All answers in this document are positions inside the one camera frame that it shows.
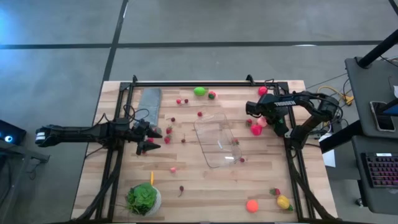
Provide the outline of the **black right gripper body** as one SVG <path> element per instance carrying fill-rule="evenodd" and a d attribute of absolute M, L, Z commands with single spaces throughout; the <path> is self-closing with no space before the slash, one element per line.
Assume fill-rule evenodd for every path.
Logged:
<path fill-rule="evenodd" d="M 285 116 L 288 114 L 287 108 L 276 108 L 270 116 L 271 125 L 273 126 L 273 130 L 278 137 L 284 137 L 284 134 L 289 131 L 286 122 Z"/>

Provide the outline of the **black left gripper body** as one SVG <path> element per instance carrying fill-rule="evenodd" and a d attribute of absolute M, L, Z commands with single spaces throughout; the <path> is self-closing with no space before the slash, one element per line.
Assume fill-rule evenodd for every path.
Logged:
<path fill-rule="evenodd" d="M 137 143 L 146 141 L 146 129 L 149 127 L 149 122 L 144 119 L 140 119 L 133 124 L 132 131 L 137 136 Z"/>

